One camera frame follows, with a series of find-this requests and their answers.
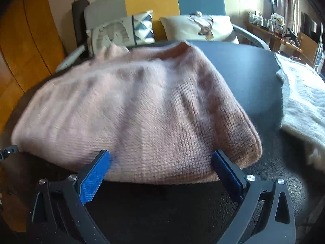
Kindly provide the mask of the pink knitted sweater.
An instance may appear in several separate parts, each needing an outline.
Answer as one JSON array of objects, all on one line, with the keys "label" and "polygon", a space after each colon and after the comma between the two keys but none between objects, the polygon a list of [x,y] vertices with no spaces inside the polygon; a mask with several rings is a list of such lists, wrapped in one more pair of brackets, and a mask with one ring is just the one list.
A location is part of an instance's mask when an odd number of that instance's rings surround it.
[{"label": "pink knitted sweater", "polygon": [[215,181],[216,150],[241,168],[262,156],[259,135],[223,76],[187,42],[103,48],[33,95],[11,141],[73,171],[109,151],[106,179],[116,182]]}]

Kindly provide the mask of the cream knitted sweater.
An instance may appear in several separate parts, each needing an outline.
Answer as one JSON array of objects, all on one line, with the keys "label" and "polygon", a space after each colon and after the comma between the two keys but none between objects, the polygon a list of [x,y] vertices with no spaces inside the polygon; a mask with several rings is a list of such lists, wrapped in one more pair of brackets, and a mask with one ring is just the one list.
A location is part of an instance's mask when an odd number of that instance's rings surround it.
[{"label": "cream knitted sweater", "polygon": [[307,164],[324,171],[324,81],[309,65],[274,56],[283,83],[281,129],[304,142]]}]

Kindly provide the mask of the grey yellow blue sofa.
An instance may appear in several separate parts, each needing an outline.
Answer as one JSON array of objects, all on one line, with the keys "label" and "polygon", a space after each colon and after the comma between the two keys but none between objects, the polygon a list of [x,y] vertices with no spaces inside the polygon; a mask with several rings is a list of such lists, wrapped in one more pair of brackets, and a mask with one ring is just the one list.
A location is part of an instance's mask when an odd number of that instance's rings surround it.
[{"label": "grey yellow blue sofa", "polygon": [[[204,15],[225,15],[225,0],[96,0],[84,11],[86,31],[96,28],[100,24],[136,15],[146,11],[153,11],[153,31],[155,42],[167,41],[166,33],[160,21],[161,18],[179,15],[192,15],[200,12]],[[240,35],[250,41],[252,45],[262,49],[269,46],[259,37],[231,21],[236,36]],[[71,66],[78,58],[89,56],[87,42],[77,47],[61,62],[56,71],[59,72]]]}]

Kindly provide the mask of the black rolled mat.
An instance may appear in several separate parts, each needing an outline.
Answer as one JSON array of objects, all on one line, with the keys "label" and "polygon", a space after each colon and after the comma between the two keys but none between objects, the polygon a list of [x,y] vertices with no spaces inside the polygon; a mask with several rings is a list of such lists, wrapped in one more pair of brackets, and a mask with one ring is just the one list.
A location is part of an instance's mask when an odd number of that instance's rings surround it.
[{"label": "black rolled mat", "polygon": [[88,0],[77,0],[72,3],[73,28],[78,47],[87,42],[84,11],[89,4]]}]

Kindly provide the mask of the wooden cabinet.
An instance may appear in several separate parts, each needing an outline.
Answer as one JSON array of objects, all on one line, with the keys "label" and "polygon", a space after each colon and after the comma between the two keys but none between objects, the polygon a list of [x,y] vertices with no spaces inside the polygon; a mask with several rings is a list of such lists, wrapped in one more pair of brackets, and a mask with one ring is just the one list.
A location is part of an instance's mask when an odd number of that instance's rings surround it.
[{"label": "wooden cabinet", "polygon": [[308,64],[311,67],[318,65],[322,56],[320,52],[322,47],[318,48],[318,43],[302,32],[298,34],[297,39],[300,43],[300,49],[302,50],[299,54],[299,58],[301,59],[300,62]]}]

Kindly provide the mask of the wooden side table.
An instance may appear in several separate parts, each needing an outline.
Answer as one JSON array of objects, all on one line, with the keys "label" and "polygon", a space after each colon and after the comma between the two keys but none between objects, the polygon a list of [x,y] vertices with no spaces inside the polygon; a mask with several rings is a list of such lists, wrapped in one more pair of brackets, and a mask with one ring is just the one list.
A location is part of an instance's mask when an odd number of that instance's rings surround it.
[{"label": "wooden side table", "polygon": [[247,30],[263,40],[269,48],[277,53],[280,51],[292,51],[292,54],[303,53],[300,44],[296,44],[297,36],[285,31],[282,23],[276,19],[265,19],[260,13],[248,12],[248,19],[245,23]]}]

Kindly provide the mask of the tiger print cushion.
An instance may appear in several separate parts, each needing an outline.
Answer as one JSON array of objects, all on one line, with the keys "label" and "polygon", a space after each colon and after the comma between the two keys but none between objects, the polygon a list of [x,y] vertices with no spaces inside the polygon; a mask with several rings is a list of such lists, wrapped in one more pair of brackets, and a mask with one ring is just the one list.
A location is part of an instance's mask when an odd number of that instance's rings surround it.
[{"label": "tiger print cushion", "polygon": [[98,54],[103,47],[137,46],[155,42],[153,11],[115,19],[86,31],[89,56]]}]

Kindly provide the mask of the deer print cushion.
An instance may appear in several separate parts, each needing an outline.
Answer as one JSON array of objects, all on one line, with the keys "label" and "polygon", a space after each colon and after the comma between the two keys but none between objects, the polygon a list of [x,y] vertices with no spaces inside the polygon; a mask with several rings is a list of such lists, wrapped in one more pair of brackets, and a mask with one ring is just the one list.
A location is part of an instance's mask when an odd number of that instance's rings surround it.
[{"label": "deer print cushion", "polygon": [[169,16],[160,19],[168,40],[219,41],[238,44],[230,17],[225,15]]}]

